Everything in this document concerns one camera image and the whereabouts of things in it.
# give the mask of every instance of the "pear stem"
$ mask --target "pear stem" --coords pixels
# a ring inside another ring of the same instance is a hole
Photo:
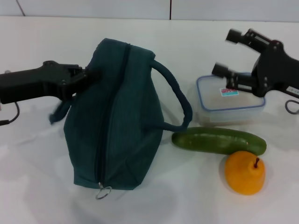
[[[257,163],[260,161],[260,158],[257,158],[256,159],[256,162],[255,162],[255,164],[254,164],[254,168],[257,168]]]

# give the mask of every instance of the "sticker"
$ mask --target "sticker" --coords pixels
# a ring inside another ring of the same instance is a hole
[[[286,88],[286,90],[288,91],[288,92],[291,92],[291,93],[294,93],[294,94],[296,94],[296,95],[298,95],[299,96],[299,90],[297,90],[296,88],[293,88],[293,87],[288,87],[288,88]]]
[[[220,93],[223,97],[230,97],[230,96],[238,96],[239,92],[238,90],[232,90],[232,89],[220,89]]]

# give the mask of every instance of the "white table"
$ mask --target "white table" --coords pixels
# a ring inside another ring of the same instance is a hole
[[[105,37],[154,51],[190,97],[197,77],[208,75],[216,61],[250,71],[258,54],[225,42],[230,28],[254,28],[282,40],[299,59],[299,24],[231,21],[147,21],[72,18],[0,17],[0,73],[26,70],[55,60],[86,66]],[[156,71],[154,84],[165,120],[182,121],[171,88]],[[0,127],[0,222],[4,224],[281,224],[299,219],[299,116],[290,115],[280,92],[266,96],[255,122],[230,128],[267,141],[261,156],[267,166],[264,189],[254,196],[232,192],[223,179],[225,156],[188,152],[164,133],[152,166],[137,189],[113,190],[96,201],[96,190],[74,185],[63,135],[63,122],[47,117],[57,99],[20,102],[21,115]],[[0,119],[15,107],[3,105]]]

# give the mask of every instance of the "cucumber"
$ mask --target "cucumber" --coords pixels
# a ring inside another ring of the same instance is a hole
[[[267,147],[265,140],[254,134],[217,127],[190,127],[172,134],[171,140],[183,149],[227,155],[237,151],[262,155]]]

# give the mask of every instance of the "metal ring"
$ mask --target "metal ring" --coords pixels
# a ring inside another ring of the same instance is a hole
[[[100,194],[101,191],[103,191],[103,190],[109,190],[109,191],[108,191],[106,194],[104,194],[102,197],[100,197],[99,194]],[[97,199],[97,200],[101,200],[101,199],[103,199],[104,197],[107,197],[107,195],[109,195],[109,194],[111,193],[111,191],[112,191],[112,187],[101,188],[101,189],[98,191],[97,195],[95,196],[95,199]]]

